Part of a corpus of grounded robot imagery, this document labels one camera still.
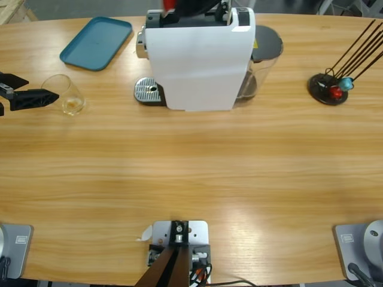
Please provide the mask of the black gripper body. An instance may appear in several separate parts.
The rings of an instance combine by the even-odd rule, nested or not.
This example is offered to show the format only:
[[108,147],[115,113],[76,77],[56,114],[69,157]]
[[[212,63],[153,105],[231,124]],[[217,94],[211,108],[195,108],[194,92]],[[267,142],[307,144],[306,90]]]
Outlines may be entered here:
[[6,84],[1,84],[1,97],[10,103],[10,111],[14,111],[14,89]]

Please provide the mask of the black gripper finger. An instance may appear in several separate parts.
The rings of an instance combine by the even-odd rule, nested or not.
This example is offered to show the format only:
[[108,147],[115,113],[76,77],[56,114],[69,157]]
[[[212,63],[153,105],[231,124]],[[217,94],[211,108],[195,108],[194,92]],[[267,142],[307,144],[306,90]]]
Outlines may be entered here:
[[13,90],[17,90],[27,84],[29,84],[28,80],[18,77],[14,74],[5,74],[0,72],[0,82],[5,84],[6,86],[11,87]]
[[59,95],[45,89],[16,91],[8,100],[11,111],[40,108],[57,101]]
[[204,14],[219,2],[220,0],[178,0],[174,11],[180,17],[193,17]]

